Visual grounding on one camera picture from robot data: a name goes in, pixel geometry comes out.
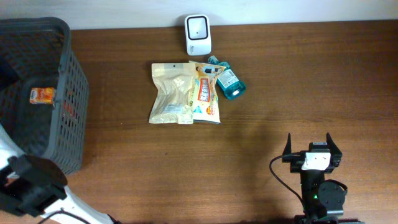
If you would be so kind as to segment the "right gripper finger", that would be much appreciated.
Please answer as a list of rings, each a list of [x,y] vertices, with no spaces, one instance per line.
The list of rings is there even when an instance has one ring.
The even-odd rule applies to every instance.
[[[288,133],[287,143],[284,147],[282,153],[282,162],[290,162],[292,160],[292,145],[291,145],[291,135]]]
[[[333,162],[340,162],[341,158],[343,157],[343,154],[340,151],[340,149],[337,147],[337,145],[333,142],[330,133],[326,134],[326,143],[330,149],[331,160]]]

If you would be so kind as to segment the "teal mouthwash bottle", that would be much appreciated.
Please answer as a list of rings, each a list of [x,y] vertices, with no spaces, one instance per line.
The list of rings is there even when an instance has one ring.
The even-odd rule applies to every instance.
[[[220,62],[212,55],[209,57],[208,63],[226,67],[218,76],[217,84],[219,84],[227,99],[236,99],[246,91],[246,85],[235,75],[228,62]]]

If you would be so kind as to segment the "yellow snack bag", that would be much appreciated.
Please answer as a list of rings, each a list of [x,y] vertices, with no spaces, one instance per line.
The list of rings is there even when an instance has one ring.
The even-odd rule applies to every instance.
[[[220,111],[216,84],[219,75],[226,67],[209,63],[190,61],[197,73],[190,97],[193,108],[193,120],[209,123],[220,123]]]

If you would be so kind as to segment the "beige kraft pouch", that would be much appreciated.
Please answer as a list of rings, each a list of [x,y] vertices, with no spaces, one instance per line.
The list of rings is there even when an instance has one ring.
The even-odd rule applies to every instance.
[[[153,63],[152,80],[157,88],[150,124],[192,124],[190,95],[196,77],[194,63]]]

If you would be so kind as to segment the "small orange packet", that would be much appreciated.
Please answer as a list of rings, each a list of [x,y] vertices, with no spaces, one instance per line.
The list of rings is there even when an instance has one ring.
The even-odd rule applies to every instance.
[[[57,90],[53,87],[34,87],[30,91],[29,103],[31,104],[54,104]]]

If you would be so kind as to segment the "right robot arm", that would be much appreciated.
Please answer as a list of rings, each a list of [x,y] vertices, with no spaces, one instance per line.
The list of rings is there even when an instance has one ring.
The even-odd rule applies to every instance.
[[[296,215],[296,224],[350,224],[360,223],[357,219],[342,219],[343,205],[348,188],[337,180],[326,179],[340,165],[342,152],[333,142],[330,134],[325,142],[311,142],[308,150],[292,152],[291,137],[282,153],[282,162],[290,164],[290,172],[300,174],[303,215]]]

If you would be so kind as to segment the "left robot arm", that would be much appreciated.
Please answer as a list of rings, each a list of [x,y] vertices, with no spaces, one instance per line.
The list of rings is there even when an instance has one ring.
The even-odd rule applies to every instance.
[[[1,210],[22,217],[68,223],[120,221],[101,213],[76,196],[60,168],[51,160],[22,152],[1,128]]]

